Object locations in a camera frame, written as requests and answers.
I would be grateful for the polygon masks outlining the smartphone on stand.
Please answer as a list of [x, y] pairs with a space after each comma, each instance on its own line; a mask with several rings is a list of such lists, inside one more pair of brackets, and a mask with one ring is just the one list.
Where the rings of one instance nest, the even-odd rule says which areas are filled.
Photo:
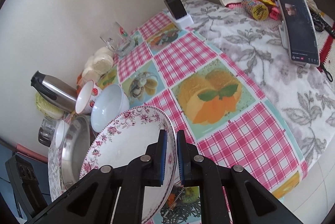
[[320, 66], [316, 31], [306, 0], [277, 1], [290, 60], [301, 66]]

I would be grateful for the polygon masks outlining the steel thermos jug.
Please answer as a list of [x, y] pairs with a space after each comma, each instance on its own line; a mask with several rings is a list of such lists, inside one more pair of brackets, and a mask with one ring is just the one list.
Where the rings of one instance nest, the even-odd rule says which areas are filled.
[[75, 110], [77, 91], [62, 80], [37, 71], [31, 78], [31, 86], [50, 104], [68, 113]]

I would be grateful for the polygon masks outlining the black charger on power strip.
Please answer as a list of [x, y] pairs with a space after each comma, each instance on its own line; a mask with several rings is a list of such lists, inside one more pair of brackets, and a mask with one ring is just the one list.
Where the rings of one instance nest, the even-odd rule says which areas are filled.
[[192, 17], [187, 13], [181, 0], [164, 0], [168, 9], [167, 16], [179, 30], [185, 30], [193, 25]]

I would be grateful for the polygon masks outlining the glass mug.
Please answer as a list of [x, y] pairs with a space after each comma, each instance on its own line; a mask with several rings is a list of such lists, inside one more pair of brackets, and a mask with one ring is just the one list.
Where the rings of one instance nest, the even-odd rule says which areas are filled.
[[135, 40], [117, 22], [113, 22], [108, 29], [102, 32], [100, 38], [106, 47], [119, 57], [126, 56], [135, 47]]

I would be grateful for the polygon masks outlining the checkered pink tablecloth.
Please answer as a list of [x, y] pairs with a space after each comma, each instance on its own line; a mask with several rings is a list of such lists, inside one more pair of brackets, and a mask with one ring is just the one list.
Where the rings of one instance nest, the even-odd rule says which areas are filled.
[[[175, 138], [182, 130], [200, 155], [219, 166], [243, 166], [278, 200], [273, 186], [299, 181], [301, 161], [286, 123], [226, 54], [190, 28], [179, 30], [165, 13], [129, 35], [137, 46], [96, 84], [102, 91], [120, 85], [129, 109], [159, 108], [172, 121]], [[178, 151], [172, 190], [146, 223], [202, 223], [199, 188], [182, 185]]]

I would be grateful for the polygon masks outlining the grey floral cloth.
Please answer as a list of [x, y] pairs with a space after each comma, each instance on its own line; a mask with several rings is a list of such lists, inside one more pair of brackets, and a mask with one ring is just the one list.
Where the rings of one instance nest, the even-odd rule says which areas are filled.
[[243, 7], [182, 2], [192, 28], [251, 77], [279, 110], [312, 167], [334, 137], [334, 92], [326, 76], [289, 60], [277, 21], [256, 21]]

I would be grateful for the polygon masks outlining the round pink floral plate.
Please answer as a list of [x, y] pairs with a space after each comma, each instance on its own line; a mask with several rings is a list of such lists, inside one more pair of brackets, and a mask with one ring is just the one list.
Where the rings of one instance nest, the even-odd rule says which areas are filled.
[[113, 119], [97, 136], [82, 163], [80, 178], [104, 165], [114, 168], [127, 165], [145, 154], [147, 146], [158, 141], [160, 130], [167, 132], [165, 177], [163, 186], [146, 187], [142, 223], [163, 207], [174, 184], [177, 166], [177, 145], [172, 121], [159, 108], [131, 108]]

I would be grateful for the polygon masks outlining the small red flower bowl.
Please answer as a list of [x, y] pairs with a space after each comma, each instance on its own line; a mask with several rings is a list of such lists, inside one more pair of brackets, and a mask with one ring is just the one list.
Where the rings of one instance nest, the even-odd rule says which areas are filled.
[[107, 86], [97, 98], [91, 112], [91, 126], [100, 133], [114, 118], [129, 109], [129, 99], [120, 85]]

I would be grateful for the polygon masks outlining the bag of steamed buns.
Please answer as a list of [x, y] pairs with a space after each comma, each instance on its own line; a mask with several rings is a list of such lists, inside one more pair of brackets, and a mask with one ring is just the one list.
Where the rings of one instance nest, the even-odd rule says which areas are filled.
[[107, 73], [114, 65], [113, 52], [106, 46], [99, 48], [91, 55], [84, 65], [81, 73], [81, 81], [94, 81], [97, 83], [102, 75]]

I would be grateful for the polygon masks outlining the napa cabbage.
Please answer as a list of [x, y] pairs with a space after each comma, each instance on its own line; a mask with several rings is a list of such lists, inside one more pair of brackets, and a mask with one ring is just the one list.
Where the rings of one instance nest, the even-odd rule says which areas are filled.
[[64, 111], [46, 101], [38, 92], [35, 94], [35, 106], [49, 118], [60, 120], [64, 116]]

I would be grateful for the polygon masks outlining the orange snack packet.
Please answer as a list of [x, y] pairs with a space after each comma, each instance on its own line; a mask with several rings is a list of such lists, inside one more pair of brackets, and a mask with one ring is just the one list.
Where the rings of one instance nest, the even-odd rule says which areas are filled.
[[76, 92], [77, 92], [77, 95], [80, 93], [80, 91], [82, 89], [81, 79], [82, 79], [82, 75], [80, 74], [77, 77], [77, 81], [76, 81]]

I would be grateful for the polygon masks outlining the strawberry pattern bowl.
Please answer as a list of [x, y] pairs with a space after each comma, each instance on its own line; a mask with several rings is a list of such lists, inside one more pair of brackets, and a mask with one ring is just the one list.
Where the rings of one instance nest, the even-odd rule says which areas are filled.
[[93, 106], [100, 96], [102, 90], [96, 85], [93, 80], [89, 80], [84, 84], [78, 94], [75, 112], [78, 115], [89, 115], [92, 112]]

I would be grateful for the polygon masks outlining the stainless steel round plate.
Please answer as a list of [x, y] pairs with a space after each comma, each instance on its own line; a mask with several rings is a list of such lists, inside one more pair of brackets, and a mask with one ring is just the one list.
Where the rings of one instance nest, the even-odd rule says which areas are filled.
[[65, 189], [80, 179], [82, 163], [91, 145], [90, 119], [77, 116], [71, 123], [62, 142], [61, 175]]

